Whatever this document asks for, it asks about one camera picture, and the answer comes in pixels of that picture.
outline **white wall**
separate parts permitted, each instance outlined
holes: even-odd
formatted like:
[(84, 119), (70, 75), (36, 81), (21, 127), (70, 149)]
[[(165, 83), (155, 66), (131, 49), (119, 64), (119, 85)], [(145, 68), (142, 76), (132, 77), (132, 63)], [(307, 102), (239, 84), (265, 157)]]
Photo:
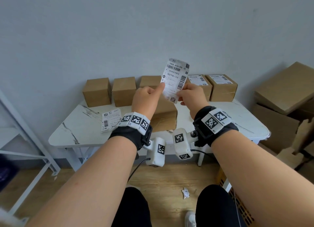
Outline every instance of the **white wall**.
[(271, 74), (314, 67), (313, 11), (312, 0), (0, 0), (0, 89), (46, 145), (87, 79), (159, 75), (170, 57), (226, 73), (249, 106)]

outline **sneaker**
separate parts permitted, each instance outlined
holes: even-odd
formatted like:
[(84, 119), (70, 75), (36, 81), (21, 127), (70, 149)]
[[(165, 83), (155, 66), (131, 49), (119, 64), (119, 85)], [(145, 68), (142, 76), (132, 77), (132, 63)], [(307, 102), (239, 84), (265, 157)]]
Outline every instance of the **sneaker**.
[(196, 227), (195, 212), (189, 210), (185, 215), (185, 227)]

